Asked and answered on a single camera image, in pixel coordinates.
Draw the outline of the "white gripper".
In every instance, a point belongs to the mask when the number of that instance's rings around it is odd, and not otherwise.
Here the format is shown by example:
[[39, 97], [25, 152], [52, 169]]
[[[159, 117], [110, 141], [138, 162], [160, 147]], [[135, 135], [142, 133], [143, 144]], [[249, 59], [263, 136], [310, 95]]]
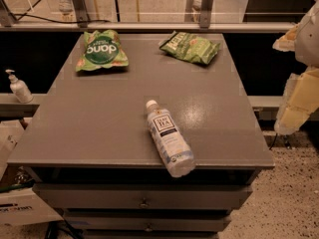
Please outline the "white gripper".
[[297, 61], [311, 66], [301, 75], [291, 74], [286, 82], [274, 129], [278, 134], [289, 135], [319, 108], [319, 1], [272, 48], [295, 51]]

